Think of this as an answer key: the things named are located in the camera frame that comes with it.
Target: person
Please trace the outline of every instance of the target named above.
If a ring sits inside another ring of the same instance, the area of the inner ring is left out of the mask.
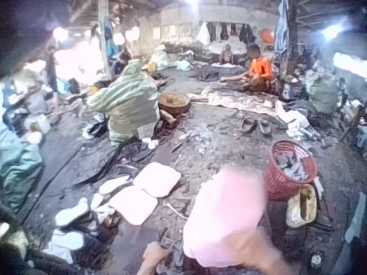
[[[111,69],[111,76],[116,77],[119,76],[126,65],[128,64],[128,61],[131,59],[131,55],[127,51],[123,51],[118,59],[114,62]]]
[[[57,76],[56,76],[56,60],[54,54],[56,52],[55,46],[51,45],[46,51],[46,73],[47,73],[47,83],[53,90],[53,101],[56,112],[58,112],[58,89],[57,89]]]
[[[292,270],[282,253],[269,244],[261,227],[229,235],[221,242],[243,266],[256,268],[266,275],[292,275]],[[161,247],[159,243],[149,244],[143,254],[143,264],[137,275],[155,274],[158,265],[169,254],[170,251]]]
[[[271,61],[261,54],[255,43],[247,45],[247,55],[252,59],[248,72],[233,77],[222,77],[221,81],[239,81],[244,89],[252,88],[258,92],[265,92],[270,88],[272,80]]]
[[[225,49],[222,50],[221,54],[219,55],[219,63],[220,64],[233,64],[233,53],[231,51],[230,44],[226,44]]]

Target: post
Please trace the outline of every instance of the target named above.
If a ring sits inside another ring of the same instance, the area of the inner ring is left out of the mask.
[[[104,37],[104,19],[109,17],[110,15],[108,13],[108,0],[98,0],[98,20],[101,29],[100,43],[101,43],[102,59],[104,63],[104,72],[110,79],[111,72],[110,72],[110,66],[108,66],[106,39]]]
[[[296,67],[298,56],[298,24],[297,19],[297,0],[288,0],[289,6],[289,45],[288,45],[288,62],[287,62],[287,74],[293,74]]]

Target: flip flop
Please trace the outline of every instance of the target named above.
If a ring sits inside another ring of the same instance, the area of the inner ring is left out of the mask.
[[[255,130],[256,125],[257,122],[255,119],[249,116],[245,117],[244,120],[242,121],[240,132],[244,134],[251,133],[253,130]]]
[[[260,127],[260,132],[263,135],[270,135],[271,134],[271,128],[270,128],[269,120],[261,118],[260,121],[259,121],[259,127]]]

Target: basket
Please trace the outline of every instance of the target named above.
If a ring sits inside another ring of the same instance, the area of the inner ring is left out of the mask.
[[[293,152],[301,158],[306,180],[295,180],[287,176],[278,165],[276,155],[283,152]],[[301,186],[311,183],[317,176],[317,167],[314,158],[302,146],[288,140],[281,140],[273,144],[270,149],[269,165],[264,173],[264,180],[268,197],[272,201],[286,201],[294,196]]]

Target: sack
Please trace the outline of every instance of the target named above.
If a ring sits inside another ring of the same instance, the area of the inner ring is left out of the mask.
[[[339,98],[337,82],[332,74],[307,71],[306,92],[318,112],[335,111]]]

